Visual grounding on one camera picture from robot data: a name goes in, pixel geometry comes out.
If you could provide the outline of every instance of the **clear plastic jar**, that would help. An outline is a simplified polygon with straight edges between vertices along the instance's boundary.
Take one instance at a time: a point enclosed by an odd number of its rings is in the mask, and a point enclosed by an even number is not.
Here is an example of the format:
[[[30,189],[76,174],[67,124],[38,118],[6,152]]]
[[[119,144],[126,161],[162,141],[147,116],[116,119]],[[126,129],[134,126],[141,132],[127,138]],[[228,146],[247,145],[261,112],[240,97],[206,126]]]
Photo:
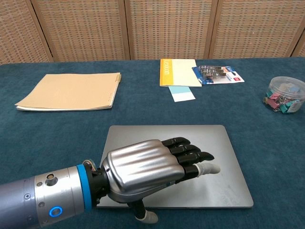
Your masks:
[[[269,84],[263,102],[275,112],[293,113],[300,109],[305,101],[305,83],[301,80],[278,76]]]

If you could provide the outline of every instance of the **binder clip package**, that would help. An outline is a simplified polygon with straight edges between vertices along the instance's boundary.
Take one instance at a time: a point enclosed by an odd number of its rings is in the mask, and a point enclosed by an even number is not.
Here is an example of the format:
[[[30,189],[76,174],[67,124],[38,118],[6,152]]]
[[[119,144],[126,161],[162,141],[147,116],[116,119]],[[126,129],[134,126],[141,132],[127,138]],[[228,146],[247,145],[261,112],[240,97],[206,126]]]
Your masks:
[[[242,83],[242,77],[230,66],[200,65],[192,68],[201,84]]]

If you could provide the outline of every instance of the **book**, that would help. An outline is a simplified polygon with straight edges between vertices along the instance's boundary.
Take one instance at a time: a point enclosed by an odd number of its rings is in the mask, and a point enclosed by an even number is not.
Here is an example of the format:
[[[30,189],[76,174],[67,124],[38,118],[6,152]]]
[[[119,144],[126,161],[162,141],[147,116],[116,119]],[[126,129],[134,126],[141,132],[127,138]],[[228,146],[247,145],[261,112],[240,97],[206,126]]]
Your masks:
[[[84,111],[111,108],[120,73],[47,74],[16,103],[24,111]]]
[[[194,66],[195,60],[161,59],[160,86],[202,87],[192,70]]]

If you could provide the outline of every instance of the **table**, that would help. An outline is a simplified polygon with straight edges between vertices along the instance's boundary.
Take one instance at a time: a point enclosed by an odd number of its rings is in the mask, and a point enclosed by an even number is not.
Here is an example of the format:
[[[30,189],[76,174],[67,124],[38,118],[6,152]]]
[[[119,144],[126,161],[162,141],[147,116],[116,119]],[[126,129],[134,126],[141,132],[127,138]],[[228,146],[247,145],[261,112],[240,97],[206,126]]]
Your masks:
[[[160,60],[19,63],[0,66],[0,184],[70,167],[99,164],[111,125],[226,127],[254,200],[251,209],[156,209],[157,225],[129,209],[95,209],[48,228],[304,228],[305,105],[295,114],[267,109],[275,76],[305,80],[305,58],[198,60],[232,66],[245,83],[192,88],[196,100],[174,103],[159,87]],[[14,104],[47,73],[121,72],[113,107],[82,112],[23,112]]]

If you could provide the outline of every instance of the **silver laptop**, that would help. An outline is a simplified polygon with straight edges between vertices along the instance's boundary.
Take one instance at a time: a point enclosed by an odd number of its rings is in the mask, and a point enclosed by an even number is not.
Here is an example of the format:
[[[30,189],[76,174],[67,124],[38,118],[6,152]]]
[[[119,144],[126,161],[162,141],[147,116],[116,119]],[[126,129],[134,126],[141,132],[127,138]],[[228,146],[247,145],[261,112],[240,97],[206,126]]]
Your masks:
[[[110,150],[133,143],[185,137],[212,154],[219,174],[204,175],[169,186],[143,199],[152,208],[250,208],[253,200],[230,139],[222,125],[113,125],[109,128],[102,160]],[[98,207],[127,207],[103,197]]]

